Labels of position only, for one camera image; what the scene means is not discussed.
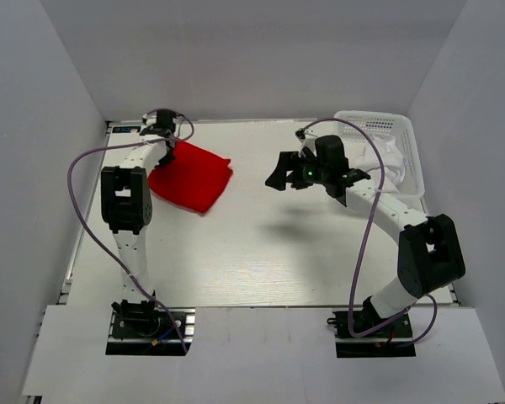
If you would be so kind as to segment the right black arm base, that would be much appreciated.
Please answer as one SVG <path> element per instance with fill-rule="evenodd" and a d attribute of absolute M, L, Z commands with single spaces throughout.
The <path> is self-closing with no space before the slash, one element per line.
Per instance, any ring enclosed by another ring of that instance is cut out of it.
<path fill-rule="evenodd" d="M 405 314 L 387 327 L 362 338 L 354 338 L 348 330 L 348 312 L 334 311 L 326 320 L 334 331 L 338 359 L 414 358 L 413 330 Z"/>

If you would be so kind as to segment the red t shirt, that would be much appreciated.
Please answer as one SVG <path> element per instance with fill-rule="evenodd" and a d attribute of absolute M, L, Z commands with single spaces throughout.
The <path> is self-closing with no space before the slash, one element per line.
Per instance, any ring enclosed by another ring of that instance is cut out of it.
<path fill-rule="evenodd" d="M 206 214 L 230 181 L 231 160 L 187 142 L 178 143 L 173 155 L 149 174 L 151 191 L 180 208 Z"/>

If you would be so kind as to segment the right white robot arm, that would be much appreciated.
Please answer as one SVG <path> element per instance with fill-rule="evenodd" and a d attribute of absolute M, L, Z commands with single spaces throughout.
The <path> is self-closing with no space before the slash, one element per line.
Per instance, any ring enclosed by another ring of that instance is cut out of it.
<path fill-rule="evenodd" d="M 319 184 L 341 205 L 371 214 L 373 224 L 396 242 L 396 276 L 364 301 L 353 323 L 355 332 L 385 334 L 394 324 L 393 316 L 465 276 L 453 220 L 447 215 L 426 215 L 380 191 L 369 174 L 350 167 L 338 136 L 319 137 L 312 148 L 282 151 L 265 184 L 278 191 Z"/>

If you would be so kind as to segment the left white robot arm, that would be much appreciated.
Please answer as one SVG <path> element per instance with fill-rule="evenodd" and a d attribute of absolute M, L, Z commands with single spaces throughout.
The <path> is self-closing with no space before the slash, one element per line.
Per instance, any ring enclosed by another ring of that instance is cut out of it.
<path fill-rule="evenodd" d="M 147 301 L 155 295 L 147 269 L 146 229 L 152 219 L 148 183 L 151 171 L 173 157 L 178 113 L 159 109 L 143 115 L 141 144 L 117 166 L 101 172 L 101 208 L 114 237 L 119 259 L 127 267 L 122 275 L 124 300 Z"/>

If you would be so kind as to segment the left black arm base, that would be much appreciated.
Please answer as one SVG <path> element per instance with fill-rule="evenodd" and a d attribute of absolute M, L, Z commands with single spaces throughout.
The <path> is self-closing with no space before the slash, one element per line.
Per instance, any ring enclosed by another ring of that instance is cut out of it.
<path fill-rule="evenodd" d="M 152 302 L 111 305 L 105 353 L 110 356 L 182 357 L 194 338 L 195 310 L 166 313 Z"/>

